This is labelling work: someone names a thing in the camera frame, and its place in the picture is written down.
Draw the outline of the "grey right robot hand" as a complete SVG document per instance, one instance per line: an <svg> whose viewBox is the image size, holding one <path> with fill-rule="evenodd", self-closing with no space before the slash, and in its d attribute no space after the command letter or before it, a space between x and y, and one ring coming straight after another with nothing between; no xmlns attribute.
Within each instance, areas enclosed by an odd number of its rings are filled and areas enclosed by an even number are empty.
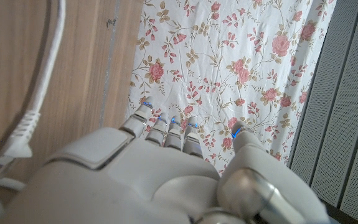
<svg viewBox="0 0 358 224"><path fill-rule="evenodd" d="M1 223L329 223L316 194L243 121L219 174L203 158L195 118L182 133L179 118L162 114L141 138L153 104L56 152Z"/></svg>

